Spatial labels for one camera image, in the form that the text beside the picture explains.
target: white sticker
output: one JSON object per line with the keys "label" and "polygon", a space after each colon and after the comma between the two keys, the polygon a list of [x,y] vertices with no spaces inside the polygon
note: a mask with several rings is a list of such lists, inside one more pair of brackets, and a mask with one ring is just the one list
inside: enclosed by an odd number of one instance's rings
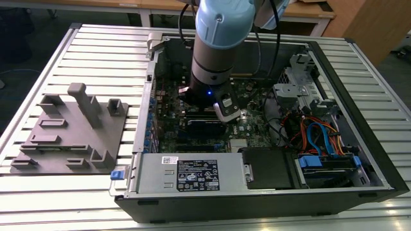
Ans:
{"label": "white sticker", "polygon": [[334,15],[321,14],[319,17],[321,17],[321,18],[334,18]]}
{"label": "white sticker", "polygon": [[162,159],[162,164],[164,165],[176,165],[179,161],[178,156],[164,156]]}
{"label": "white sticker", "polygon": [[127,4],[127,3],[120,3],[120,6],[131,6],[131,7],[138,7],[138,4]]}

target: blue cable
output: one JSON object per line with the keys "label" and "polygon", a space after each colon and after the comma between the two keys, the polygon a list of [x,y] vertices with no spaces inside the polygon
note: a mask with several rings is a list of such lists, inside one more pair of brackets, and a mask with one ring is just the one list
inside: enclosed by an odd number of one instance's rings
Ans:
{"label": "blue cable", "polygon": [[326,143],[327,152],[329,152],[330,155],[334,155],[335,152],[334,152],[333,146],[331,146],[330,141],[329,141],[327,130],[326,130],[326,127],[325,127],[321,123],[313,123],[313,124],[310,124],[310,126],[309,126],[309,128],[307,128],[307,138],[309,138],[309,142],[310,142],[310,144],[314,146],[314,148],[317,149],[317,151],[319,152],[319,155],[322,155],[322,149],[315,145],[315,143],[314,143],[313,140],[311,140],[311,129],[313,129],[313,126],[314,126],[314,125],[318,125],[318,126],[321,126],[321,128],[322,128],[323,135],[325,135],[325,143]]}

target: power supply label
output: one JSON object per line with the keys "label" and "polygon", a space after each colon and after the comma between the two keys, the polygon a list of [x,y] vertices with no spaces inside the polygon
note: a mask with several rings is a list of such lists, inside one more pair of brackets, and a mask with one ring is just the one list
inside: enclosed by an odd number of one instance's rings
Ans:
{"label": "power supply label", "polygon": [[220,190],[218,160],[179,160],[176,185],[180,192]]}

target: slotted metal surface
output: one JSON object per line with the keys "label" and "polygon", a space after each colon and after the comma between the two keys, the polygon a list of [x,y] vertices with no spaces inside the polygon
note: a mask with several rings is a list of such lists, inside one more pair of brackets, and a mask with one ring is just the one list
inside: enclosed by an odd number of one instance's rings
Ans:
{"label": "slotted metal surface", "polygon": [[[124,181],[110,176],[8,176],[10,164],[42,114],[36,103],[44,93],[59,93],[63,100],[71,82],[88,85],[87,92],[100,102],[120,98],[131,105],[122,137],[118,165],[131,163],[132,142],[138,127],[139,105],[148,59],[150,31],[178,34],[174,29],[147,29],[127,26],[83,25],[71,29],[38,83],[32,102],[20,109],[8,132],[0,154],[0,230],[110,230],[174,229],[202,230],[409,230],[411,223],[411,193],[383,203],[369,203],[335,216],[269,218],[164,225],[138,224],[119,209],[114,196],[126,190]],[[262,35],[275,39],[275,35]],[[315,40],[334,66],[383,148],[411,187],[411,122],[405,107],[390,86],[367,64],[355,46],[339,38],[283,36],[285,40]],[[331,96],[323,78],[321,82]]]}

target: motherboard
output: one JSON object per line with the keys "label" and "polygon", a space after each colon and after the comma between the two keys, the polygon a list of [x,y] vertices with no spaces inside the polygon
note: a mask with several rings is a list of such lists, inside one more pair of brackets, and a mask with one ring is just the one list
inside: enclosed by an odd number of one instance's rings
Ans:
{"label": "motherboard", "polygon": [[[200,109],[179,99],[180,81],[160,79],[156,87],[159,151],[162,153],[230,153],[242,147],[271,147],[269,128],[263,120],[259,95],[248,102],[240,117],[224,124],[214,108]],[[256,82],[247,77],[231,78],[238,97],[247,97]]]}

